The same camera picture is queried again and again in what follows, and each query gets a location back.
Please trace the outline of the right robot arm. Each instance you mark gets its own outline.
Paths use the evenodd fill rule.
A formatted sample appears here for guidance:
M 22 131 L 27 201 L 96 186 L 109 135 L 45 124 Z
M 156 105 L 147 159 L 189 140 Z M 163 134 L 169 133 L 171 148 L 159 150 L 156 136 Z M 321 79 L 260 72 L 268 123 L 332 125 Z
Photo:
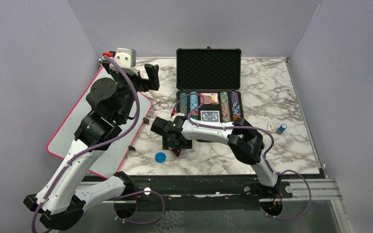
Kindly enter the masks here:
M 201 140 L 229 146 L 235 158 L 250 165 L 258 176 L 261 192 L 268 198 L 280 192 L 281 178 L 266 162 L 262 152 L 267 152 L 260 129 L 239 118 L 235 122 L 219 123 L 176 116 L 173 121 L 157 117 L 151 131 L 162 137 L 164 150 L 189 150 L 192 141 Z

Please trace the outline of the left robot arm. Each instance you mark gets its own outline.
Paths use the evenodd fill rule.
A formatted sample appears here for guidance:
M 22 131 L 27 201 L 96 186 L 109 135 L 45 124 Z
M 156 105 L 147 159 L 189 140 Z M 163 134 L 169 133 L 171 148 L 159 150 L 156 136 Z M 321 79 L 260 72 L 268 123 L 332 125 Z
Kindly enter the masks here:
M 79 184 L 93 164 L 110 150 L 127 151 L 129 145 L 121 143 L 121 139 L 144 122 L 139 93 L 159 89 L 159 66 L 144 67 L 147 79 L 136 70 L 112 70 L 108 63 L 103 64 L 107 76 L 94 79 L 87 88 L 88 113 L 77 125 L 61 165 L 41 191 L 23 201 L 34 214 L 33 232 L 37 231 L 37 221 L 46 232 L 68 230 L 93 206 L 117 196 L 124 200 L 131 197 L 133 181 L 124 172 L 116 172 L 89 188 L 79 189 Z

